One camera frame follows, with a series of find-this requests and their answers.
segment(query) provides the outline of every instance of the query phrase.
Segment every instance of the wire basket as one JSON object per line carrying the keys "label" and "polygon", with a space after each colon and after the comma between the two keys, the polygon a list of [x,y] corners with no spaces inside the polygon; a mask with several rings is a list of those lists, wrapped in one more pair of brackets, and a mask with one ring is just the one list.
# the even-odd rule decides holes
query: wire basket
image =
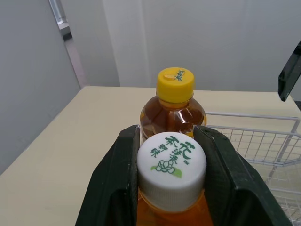
{"label": "wire basket", "polygon": [[296,117],[235,113],[207,115],[294,121],[290,132],[208,125],[231,141],[236,151],[261,175],[294,226],[301,226],[301,135]]}

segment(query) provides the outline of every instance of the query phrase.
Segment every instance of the black object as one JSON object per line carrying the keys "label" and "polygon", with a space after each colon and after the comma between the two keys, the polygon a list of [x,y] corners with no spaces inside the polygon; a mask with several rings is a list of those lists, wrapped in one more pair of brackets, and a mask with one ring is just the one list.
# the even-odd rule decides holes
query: black object
{"label": "black object", "polygon": [[[119,134],[93,172],[76,226],[136,226],[139,126]],[[214,226],[291,226],[258,172],[223,134],[194,128],[207,158],[205,197]]]}
{"label": "black object", "polygon": [[288,59],[278,77],[278,94],[282,101],[286,101],[301,74],[301,42]]}
{"label": "black object", "polygon": [[120,132],[94,170],[76,226],[136,226],[140,129]]}
{"label": "black object", "polygon": [[228,138],[196,127],[195,140],[206,159],[205,197],[215,226],[291,226],[259,173]]}

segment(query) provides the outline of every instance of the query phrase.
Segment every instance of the beige table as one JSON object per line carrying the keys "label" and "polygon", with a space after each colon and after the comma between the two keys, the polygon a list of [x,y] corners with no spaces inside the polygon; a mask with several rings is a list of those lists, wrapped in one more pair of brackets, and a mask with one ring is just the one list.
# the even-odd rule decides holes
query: beige table
{"label": "beige table", "polygon": [[[0,176],[1,226],[73,226],[91,174],[119,132],[139,124],[155,89],[86,87]],[[277,93],[195,91],[206,111],[297,116]],[[208,124],[289,131],[273,120],[209,116]]]}

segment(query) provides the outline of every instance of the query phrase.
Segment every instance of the gray wall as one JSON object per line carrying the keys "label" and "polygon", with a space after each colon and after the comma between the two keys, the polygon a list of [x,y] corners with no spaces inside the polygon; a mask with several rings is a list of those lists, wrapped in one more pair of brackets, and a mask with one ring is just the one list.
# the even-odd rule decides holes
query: gray wall
{"label": "gray wall", "polygon": [[61,0],[87,81],[120,86],[102,0]]}
{"label": "gray wall", "polygon": [[80,88],[48,0],[0,1],[0,32],[1,174]]}
{"label": "gray wall", "polygon": [[[91,85],[105,84],[109,74],[121,86],[155,87],[160,70],[180,66],[194,73],[197,89],[277,91],[301,39],[300,0],[62,3]],[[97,54],[110,64],[91,57]]]}

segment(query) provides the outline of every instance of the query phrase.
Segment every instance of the amber liquid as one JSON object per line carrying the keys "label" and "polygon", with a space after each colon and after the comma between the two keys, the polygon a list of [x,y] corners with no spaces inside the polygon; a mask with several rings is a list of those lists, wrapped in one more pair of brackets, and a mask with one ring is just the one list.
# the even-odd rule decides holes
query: amber liquid
{"label": "amber liquid", "polygon": [[180,132],[193,138],[193,125],[206,125],[206,114],[193,98],[184,103],[168,103],[153,97],[141,111],[142,137],[162,132]]}
{"label": "amber liquid", "polygon": [[159,210],[139,196],[137,226],[213,226],[213,223],[202,193],[192,207],[182,212]]}

